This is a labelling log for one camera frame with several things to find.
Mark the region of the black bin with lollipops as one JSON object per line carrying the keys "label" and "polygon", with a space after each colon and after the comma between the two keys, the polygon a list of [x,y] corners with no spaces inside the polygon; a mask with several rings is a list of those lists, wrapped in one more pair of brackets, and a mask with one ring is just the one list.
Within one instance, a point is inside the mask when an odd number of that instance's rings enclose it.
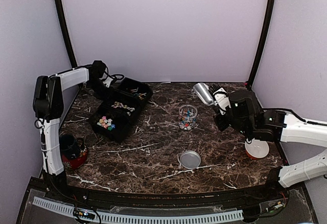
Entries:
{"label": "black bin with lollipops", "polygon": [[142,108],[153,96],[153,91],[148,84],[127,77],[117,86],[117,90],[134,98]]}

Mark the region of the black bin with flower candies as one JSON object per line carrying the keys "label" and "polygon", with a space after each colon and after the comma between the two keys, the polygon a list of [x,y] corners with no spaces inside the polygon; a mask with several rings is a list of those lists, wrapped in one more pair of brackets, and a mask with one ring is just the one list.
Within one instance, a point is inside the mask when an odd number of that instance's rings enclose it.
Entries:
{"label": "black bin with flower candies", "polygon": [[128,118],[113,109],[96,111],[89,117],[88,122],[95,133],[119,143],[126,139],[131,128]]}

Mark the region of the silver metal scoop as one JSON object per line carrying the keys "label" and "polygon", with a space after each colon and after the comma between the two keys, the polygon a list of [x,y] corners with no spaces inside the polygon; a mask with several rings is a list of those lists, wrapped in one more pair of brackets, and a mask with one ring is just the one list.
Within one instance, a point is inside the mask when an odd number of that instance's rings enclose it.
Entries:
{"label": "silver metal scoop", "polygon": [[210,94],[209,87],[205,83],[202,82],[196,83],[193,86],[193,91],[205,105],[207,106],[217,105],[217,101]]}

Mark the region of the clear plastic jar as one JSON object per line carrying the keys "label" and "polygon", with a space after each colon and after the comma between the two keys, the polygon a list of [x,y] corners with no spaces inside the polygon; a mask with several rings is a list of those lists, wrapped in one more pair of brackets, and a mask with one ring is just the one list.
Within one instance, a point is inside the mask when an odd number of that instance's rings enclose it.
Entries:
{"label": "clear plastic jar", "polygon": [[182,130],[192,130],[197,125],[198,110],[193,105],[182,105],[179,108],[178,125]]}

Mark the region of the silver jar lid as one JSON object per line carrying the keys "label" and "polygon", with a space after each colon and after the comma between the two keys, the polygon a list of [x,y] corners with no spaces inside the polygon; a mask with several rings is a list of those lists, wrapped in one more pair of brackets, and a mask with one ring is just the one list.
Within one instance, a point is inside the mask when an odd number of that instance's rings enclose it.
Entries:
{"label": "silver jar lid", "polygon": [[181,154],[180,163],[184,168],[195,169],[201,164],[201,157],[195,151],[185,151]]}

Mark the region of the black bin with small candies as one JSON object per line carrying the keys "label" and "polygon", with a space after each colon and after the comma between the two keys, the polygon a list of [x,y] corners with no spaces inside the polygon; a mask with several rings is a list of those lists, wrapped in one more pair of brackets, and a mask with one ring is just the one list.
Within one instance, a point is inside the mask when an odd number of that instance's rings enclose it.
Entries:
{"label": "black bin with small candies", "polygon": [[130,124],[135,124],[142,112],[142,107],[135,97],[113,92],[101,103],[99,111],[121,115],[126,118]]}

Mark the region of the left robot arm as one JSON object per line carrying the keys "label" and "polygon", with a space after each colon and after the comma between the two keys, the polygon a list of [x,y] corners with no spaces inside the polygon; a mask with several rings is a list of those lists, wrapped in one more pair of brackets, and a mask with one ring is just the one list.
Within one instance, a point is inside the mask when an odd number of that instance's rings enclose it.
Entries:
{"label": "left robot arm", "polygon": [[107,65],[101,60],[37,78],[33,98],[36,117],[34,126],[40,132],[43,169],[47,174],[58,176],[64,172],[59,149],[59,123],[64,111],[63,92],[89,83],[93,91],[104,98],[114,82]]}

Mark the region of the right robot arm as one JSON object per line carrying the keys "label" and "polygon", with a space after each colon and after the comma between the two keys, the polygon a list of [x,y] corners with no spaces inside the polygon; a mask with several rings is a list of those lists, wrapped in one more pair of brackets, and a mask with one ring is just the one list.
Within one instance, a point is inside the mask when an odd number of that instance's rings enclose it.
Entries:
{"label": "right robot arm", "polygon": [[[301,143],[326,148],[326,123],[308,121],[280,109],[249,111],[240,105],[220,108],[215,106],[215,123],[220,131],[233,128],[253,142]],[[281,187],[288,188],[299,182],[326,175],[326,151],[299,163],[280,166],[270,171],[261,196],[272,200]]]}

